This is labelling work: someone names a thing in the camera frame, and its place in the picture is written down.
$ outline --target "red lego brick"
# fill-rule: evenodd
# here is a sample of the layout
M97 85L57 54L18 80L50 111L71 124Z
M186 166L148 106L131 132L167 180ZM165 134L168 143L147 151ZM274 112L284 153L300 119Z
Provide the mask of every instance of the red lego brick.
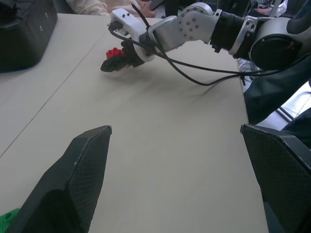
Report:
M124 57L124 52L117 48L113 48L112 50L109 50L108 52L106 52L107 59L112 58L118 54L121 54Z

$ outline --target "person's arm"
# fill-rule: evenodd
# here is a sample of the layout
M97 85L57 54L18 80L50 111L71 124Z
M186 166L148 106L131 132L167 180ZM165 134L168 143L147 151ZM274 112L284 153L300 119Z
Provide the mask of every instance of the person's arm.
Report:
M67 0L72 10L82 15L109 15L105 0Z

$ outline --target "black bag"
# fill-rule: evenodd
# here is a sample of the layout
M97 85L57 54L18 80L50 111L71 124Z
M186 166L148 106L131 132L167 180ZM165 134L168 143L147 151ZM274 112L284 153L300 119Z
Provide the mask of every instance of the black bag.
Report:
M0 72L38 63L56 22L53 0L0 0Z

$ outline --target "person's hand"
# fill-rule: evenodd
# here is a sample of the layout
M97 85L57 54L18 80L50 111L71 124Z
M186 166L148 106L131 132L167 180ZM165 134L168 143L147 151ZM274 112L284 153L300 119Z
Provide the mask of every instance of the person's hand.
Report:
M150 10L151 1L148 1L148 2L141 1L141 2L142 3L138 2L138 4L141 7L142 14L147 18L154 18L156 16L156 10L154 11Z

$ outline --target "table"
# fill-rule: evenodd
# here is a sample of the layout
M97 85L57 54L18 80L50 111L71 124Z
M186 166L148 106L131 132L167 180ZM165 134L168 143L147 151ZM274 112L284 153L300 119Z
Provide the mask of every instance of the table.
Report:
M59 14L40 63L0 73L0 156L107 32L109 21L107 17Z
M105 52L120 42L105 33L94 43L0 158L0 214L23 204L75 136L109 124L113 133L90 233L267 233L240 134L247 123L240 80L198 86L160 58L101 72ZM216 54L198 41L169 56L237 69L225 51ZM182 69L206 82L223 76Z

